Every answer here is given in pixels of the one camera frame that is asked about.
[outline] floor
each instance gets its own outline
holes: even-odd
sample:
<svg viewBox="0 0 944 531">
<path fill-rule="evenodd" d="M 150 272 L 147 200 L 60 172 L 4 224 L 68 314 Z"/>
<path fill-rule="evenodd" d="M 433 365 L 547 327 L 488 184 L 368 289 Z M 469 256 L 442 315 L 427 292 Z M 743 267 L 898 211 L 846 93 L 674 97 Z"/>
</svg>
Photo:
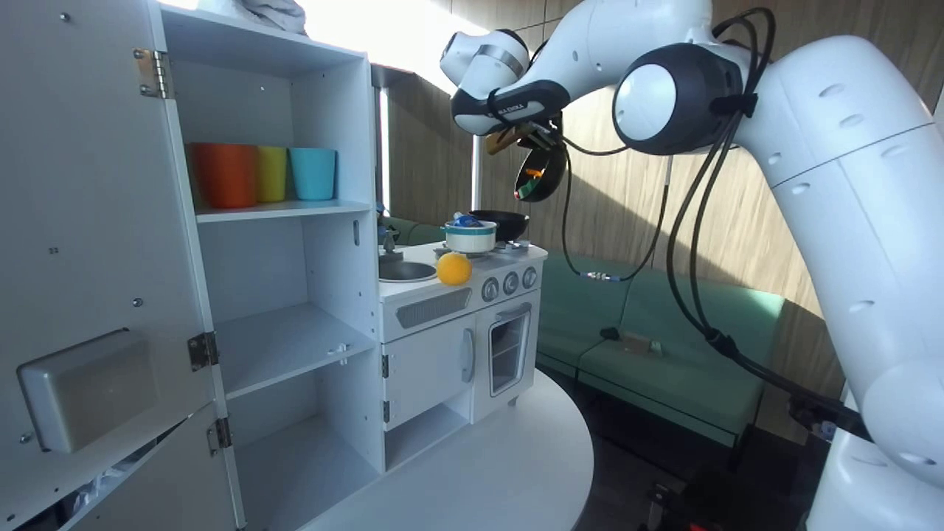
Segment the floor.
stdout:
<svg viewBox="0 0 944 531">
<path fill-rule="evenodd" d="M 579 531 L 802 528 L 824 449 L 749 430 L 728 451 L 609 399 L 585 404 L 596 479 Z"/>
</svg>

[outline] open cabinet door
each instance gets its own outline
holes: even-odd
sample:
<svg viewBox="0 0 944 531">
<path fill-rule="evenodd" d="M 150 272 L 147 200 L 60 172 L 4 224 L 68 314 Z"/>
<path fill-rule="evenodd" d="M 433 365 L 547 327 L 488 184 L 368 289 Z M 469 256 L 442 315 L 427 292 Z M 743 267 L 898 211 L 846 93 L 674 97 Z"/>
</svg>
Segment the open cabinet door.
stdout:
<svg viewBox="0 0 944 531">
<path fill-rule="evenodd" d="M 228 517 L 228 479 L 217 463 L 221 460 L 221 451 L 208 460 L 208 430 L 214 430 L 214 424 L 217 416 L 214 407 L 208 407 L 202 416 L 169 435 L 156 449 L 119 467 L 113 473 L 116 491 L 103 480 L 103 497 L 88 501 L 65 531 L 234 528 L 234 520 Z"/>
<path fill-rule="evenodd" d="M 211 309 L 178 103 L 141 94 L 160 87 L 147 59 L 163 38 L 150 0 L 0 4 L 0 528 L 101 479 L 219 390 L 219 370 L 188 355 Z M 225 473 L 202 455 L 163 486 Z M 155 511 L 138 520 L 203 528 L 178 520 L 188 508 Z"/>
</svg>

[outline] oven door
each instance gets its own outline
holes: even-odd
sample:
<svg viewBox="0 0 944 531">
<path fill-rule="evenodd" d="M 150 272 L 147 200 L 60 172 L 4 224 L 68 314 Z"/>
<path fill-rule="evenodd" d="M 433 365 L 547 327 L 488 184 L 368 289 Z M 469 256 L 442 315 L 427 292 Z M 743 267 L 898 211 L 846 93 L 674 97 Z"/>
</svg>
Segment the oven door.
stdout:
<svg viewBox="0 0 944 531">
<path fill-rule="evenodd" d="M 478 315 L 476 420 L 514 401 L 534 379 L 537 302 L 514 299 Z"/>
<path fill-rule="evenodd" d="M 386 373 L 386 429 L 461 395 L 476 374 L 476 318 L 463 315 L 382 346 Z"/>
</svg>

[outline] stove knob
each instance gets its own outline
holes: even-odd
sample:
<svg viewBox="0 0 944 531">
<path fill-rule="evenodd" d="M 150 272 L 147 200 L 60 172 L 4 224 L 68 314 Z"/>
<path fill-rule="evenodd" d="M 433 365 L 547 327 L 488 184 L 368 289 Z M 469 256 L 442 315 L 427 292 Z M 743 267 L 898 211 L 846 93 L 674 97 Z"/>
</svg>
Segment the stove knob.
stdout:
<svg viewBox="0 0 944 531">
<path fill-rule="evenodd" d="M 534 289 L 534 286 L 537 286 L 537 270 L 534 270 L 534 267 L 526 270 L 523 286 L 526 286 L 526 289 Z"/>
<path fill-rule="evenodd" d="M 497 277 L 488 277 L 481 284 L 481 302 L 497 302 L 498 299 L 498 280 Z"/>
<path fill-rule="evenodd" d="M 520 289 L 520 274 L 516 272 L 509 272 L 504 280 L 503 280 L 503 292 L 504 295 L 514 295 Z"/>
</svg>

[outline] door hinge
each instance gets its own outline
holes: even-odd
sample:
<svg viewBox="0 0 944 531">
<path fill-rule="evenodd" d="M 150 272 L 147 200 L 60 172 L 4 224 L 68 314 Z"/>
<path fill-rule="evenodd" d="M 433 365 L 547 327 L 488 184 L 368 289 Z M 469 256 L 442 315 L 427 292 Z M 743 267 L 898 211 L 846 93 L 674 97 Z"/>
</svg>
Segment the door hinge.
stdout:
<svg viewBox="0 0 944 531">
<path fill-rule="evenodd" d="M 225 416 L 225 420 L 217 420 L 217 423 L 208 429 L 208 447 L 211 447 L 211 455 L 234 447 L 234 435 L 231 435 L 231 420 L 228 420 L 228 416 Z"/>
<path fill-rule="evenodd" d="M 188 370 L 202 373 L 208 365 L 219 365 L 219 348 L 214 333 L 199 333 L 186 342 L 188 352 Z"/>
<path fill-rule="evenodd" d="M 138 93 L 146 97 L 172 101 L 172 72 L 169 72 L 169 54 L 165 51 L 135 51 L 138 62 Z"/>
</svg>

